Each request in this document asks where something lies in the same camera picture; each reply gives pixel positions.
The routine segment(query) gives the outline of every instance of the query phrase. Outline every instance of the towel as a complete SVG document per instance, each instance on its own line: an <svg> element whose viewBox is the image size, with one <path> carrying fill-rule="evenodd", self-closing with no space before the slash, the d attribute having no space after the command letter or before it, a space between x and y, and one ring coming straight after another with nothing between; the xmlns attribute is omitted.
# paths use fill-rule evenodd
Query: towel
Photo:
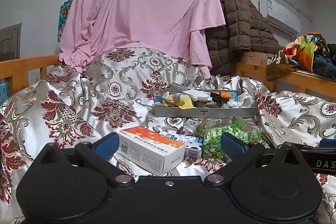
<svg viewBox="0 0 336 224"><path fill-rule="evenodd" d="M183 93L175 93L165 97L162 97L163 104L178 106L181 109L195 108L193 102L188 95Z"/></svg>
<svg viewBox="0 0 336 224"><path fill-rule="evenodd" d="M248 94L248 92L244 92L237 98L230 99L227 104L231 108L252 107L252 97Z"/></svg>
<svg viewBox="0 0 336 224"><path fill-rule="evenodd" d="M212 98L210 96L210 92L204 92L202 90L184 90L182 91L183 94L188 95L193 101L200 101L200 102L210 102Z"/></svg>

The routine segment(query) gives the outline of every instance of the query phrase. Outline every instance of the air conditioner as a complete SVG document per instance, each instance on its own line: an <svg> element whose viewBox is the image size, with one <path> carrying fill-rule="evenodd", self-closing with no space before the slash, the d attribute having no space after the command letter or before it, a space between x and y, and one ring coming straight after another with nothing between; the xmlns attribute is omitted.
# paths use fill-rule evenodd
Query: air conditioner
<svg viewBox="0 0 336 224"><path fill-rule="evenodd" d="M300 19L274 0L260 0L259 12L276 28L292 35L297 35L301 32Z"/></svg>

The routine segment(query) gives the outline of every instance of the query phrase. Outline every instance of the black mount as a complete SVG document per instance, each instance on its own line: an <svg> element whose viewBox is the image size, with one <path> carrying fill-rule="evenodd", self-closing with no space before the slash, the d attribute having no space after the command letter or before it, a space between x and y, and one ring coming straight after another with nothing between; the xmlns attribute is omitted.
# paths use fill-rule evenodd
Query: black mount
<svg viewBox="0 0 336 224"><path fill-rule="evenodd" d="M16 191L24 224L313 224L322 200L313 172L334 174L336 157L333 148L284 143L280 149L265 149L250 143L245 153L204 181L200 176L142 176L135 183L97 155L95 147L84 142L59 149L51 143L42 149ZM199 210L190 214L188 208Z"/></svg>

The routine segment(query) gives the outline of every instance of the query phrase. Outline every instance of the jeans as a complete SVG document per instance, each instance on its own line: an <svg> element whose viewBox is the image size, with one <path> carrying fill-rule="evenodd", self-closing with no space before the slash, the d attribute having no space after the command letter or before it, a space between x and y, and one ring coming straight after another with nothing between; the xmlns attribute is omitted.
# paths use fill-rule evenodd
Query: jeans
<svg viewBox="0 0 336 224"><path fill-rule="evenodd" d="M313 59L313 70L317 74L336 78L336 55L332 58L316 55Z"/></svg>

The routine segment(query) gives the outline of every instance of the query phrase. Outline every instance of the screw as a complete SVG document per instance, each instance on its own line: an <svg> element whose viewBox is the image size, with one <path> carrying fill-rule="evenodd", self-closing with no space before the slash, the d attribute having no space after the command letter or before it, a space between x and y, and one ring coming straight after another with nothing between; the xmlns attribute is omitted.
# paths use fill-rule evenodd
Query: screw
<svg viewBox="0 0 336 224"><path fill-rule="evenodd" d="M221 175L209 175L208 181L213 182L213 183L220 183L224 180L224 177Z"/></svg>
<svg viewBox="0 0 336 224"><path fill-rule="evenodd" d="M172 182L172 181L166 181L166 183L165 183L167 186L173 186L175 183L174 182Z"/></svg>
<svg viewBox="0 0 336 224"><path fill-rule="evenodd" d="M119 183L129 183L132 177L129 175L118 175L115 177L115 181Z"/></svg>

